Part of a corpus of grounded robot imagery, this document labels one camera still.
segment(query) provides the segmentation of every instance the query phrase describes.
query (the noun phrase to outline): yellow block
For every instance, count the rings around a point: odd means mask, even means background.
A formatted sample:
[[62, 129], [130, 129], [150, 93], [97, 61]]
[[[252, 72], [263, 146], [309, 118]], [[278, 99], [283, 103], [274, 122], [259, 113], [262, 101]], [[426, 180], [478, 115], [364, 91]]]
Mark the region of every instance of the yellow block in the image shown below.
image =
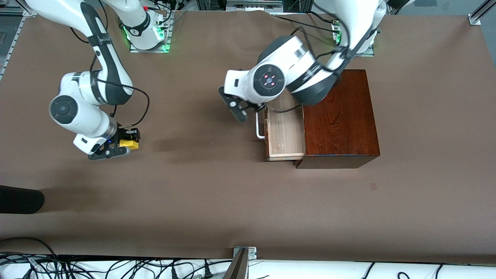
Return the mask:
[[119, 147], [129, 147], [129, 149], [133, 150], [133, 149], [138, 149], [139, 148], [139, 144], [133, 140], [125, 140], [125, 139], [122, 139], [119, 141]]

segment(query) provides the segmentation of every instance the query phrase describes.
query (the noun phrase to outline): brown tabletop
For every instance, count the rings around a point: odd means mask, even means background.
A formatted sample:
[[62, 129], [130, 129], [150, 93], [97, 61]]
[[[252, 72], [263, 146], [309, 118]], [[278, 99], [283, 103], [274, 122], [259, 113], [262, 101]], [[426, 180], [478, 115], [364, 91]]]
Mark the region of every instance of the brown tabletop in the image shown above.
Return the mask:
[[[169, 54], [130, 54], [109, 14], [152, 100], [140, 149], [92, 162], [72, 145], [48, 104], [92, 50], [68, 27], [27, 19], [0, 81], [0, 184], [44, 189], [47, 201], [43, 213], [1, 215], [2, 238], [38, 237], [60, 254], [218, 258], [248, 245], [266, 259], [496, 262], [496, 70], [466, 17], [387, 16], [376, 57], [349, 66], [367, 70], [381, 156], [299, 170], [266, 162], [254, 115], [236, 122], [217, 93], [290, 23], [189, 12]], [[145, 104], [136, 92], [117, 120], [136, 121]], [[45, 252], [11, 246], [0, 250]]]

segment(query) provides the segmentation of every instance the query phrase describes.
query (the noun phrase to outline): white surface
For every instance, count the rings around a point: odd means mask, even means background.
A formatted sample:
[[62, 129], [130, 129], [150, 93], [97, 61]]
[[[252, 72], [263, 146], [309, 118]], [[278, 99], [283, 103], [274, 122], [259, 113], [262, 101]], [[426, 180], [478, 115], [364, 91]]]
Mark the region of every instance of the white surface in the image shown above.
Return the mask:
[[[171, 261], [162, 261], [163, 265]], [[203, 266], [203, 260], [191, 260], [195, 268]], [[107, 271], [114, 262], [84, 262], [77, 263], [86, 270]], [[120, 279], [133, 265], [135, 261], [127, 263], [125, 266], [111, 271], [108, 279]], [[326, 278], [326, 279], [361, 279], [370, 263], [357, 262], [315, 262], [315, 261], [265, 261], [253, 260], [250, 261], [251, 266], [248, 271], [248, 279], [258, 279], [269, 275], [269, 279], [305, 279], [305, 278]], [[210, 271], [212, 274], [223, 273], [227, 270], [229, 263], [212, 265]], [[159, 267], [150, 267], [156, 274], [160, 270]], [[435, 271], [439, 267], [436, 264], [399, 264], [399, 263], [376, 263], [368, 279], [396, 279], [398, 272], [405, 272], [411, 279], [434, 279]], [[0, 267], [0, 277], [2, 279], [18, 279], [21, 278], [28, 270], [28, 264], [9, 264]], [[179, 279], [192, 271], [191, 265], [180, 265], [175, 267]], [[95, 279], [104, 279], [104, 273], [92, 273]], [[151, 279], [152, 272], [141, 269], [136, 273], [135, 279]], [[40, 275], [40, 279], [49, 279], [46, 275]], [[160, 279], [170, 279], [171, 270], [168, 268], [160, 276]], [[454, 266], [445, 265], [441, 268], [438, 279], [494, 279], [496, 278], [496, 267], [479, 267], [479, 266]]]

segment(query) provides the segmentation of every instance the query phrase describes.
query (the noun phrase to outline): robotic arm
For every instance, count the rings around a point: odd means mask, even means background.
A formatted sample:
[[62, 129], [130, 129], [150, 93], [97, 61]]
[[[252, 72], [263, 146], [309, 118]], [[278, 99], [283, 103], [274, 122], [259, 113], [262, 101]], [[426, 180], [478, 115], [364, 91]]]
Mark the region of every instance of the robotic arm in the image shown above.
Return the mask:
[[83, 33], [102, 65], [101, 70], [72, 72], [62, 77], [59, 95], [50, 103], [52, 119], [77, 134], [74, 145], [90, 159], [129, 154], [137, 148], [139, 131], [119, 128], [114, 118], [99, 109], [100, 105], [125, 104], [133, 90], [119, 85], [132, 86], [132, 82], [98, 13], [82, 0], [27, 3], [41, 16]]
[[284, 88], [301, 105], [319, 103], [355, 54], [373, 43], [384, 16], [385, 1], [335, 0], [335, 4], [345, 27], [341, 41], [347, 43], [335, 49], [326, 65], [316, 61], [298, 37], [283, 36], [260, 54], [258, 64], [251, 70], [227, 72], [219, 94], [239, 121], [246, 120], [246, 109], [264, 108]]

